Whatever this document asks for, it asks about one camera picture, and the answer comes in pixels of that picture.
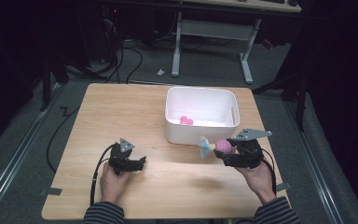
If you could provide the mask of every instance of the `sleeve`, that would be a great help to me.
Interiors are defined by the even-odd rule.
[[[90,206],[83,218],[83,224],[123,224],[124,210],[109,202],[95,203]]]
[[[255,212],[254,222],[263,224],[301,223],[285,197],[277,198],[259,207]]]

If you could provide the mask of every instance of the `pink toy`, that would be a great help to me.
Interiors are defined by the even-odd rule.
[[[226,139],[217,140],[216,143],[213,144],[213,143],[209,143],[208,139],[206,139],[205,137],[201,137],[199,146],[202,147],[201,149],[202,158],[205,158],[212,150],[217,150],[225,154],[233,153],[233,147]]]
[[[192,120],[192,119],[188,119],[186,116],[182,116],[182,117],[180,118],[180,124],[193,125],[193,120]]]
[[[231,154],[232,146],[226,139],[221,139],[216,141],[216,147],[215,150],[221,151],[225,154]]]

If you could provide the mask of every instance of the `white plastic bin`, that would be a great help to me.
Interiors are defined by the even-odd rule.
[[[181,124],[182,116],[193,124]],[[167,139],[174,144],[197,145],[202,136],[211,143],[232,137],[240,124],[237,99],[231,91],[172,87],[165,105]]]

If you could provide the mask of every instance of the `black tape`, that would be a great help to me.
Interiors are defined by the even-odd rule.
[[[277,185],[277,191],[290,189],[292,185],[290,183],[281,183]]]
[[[40,190],[40,195],[60,195],[61,194],[62,189],[55,189],[55,188],[42,188],[42,190]]]

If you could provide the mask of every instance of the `person's right hand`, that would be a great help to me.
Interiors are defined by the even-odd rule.
[[[116,175],[113,168],[106,162],[103,165],[103,175],[100,179],[102,202],[116,203],[118,198],[123,194],[130,179],[131,172],[121,172]]]
[[[262,204],[269,203],[276,199],[272,190],[271,172],[264,162],[254,169],[236,167],[246,179],[249,188],[257,195]]]

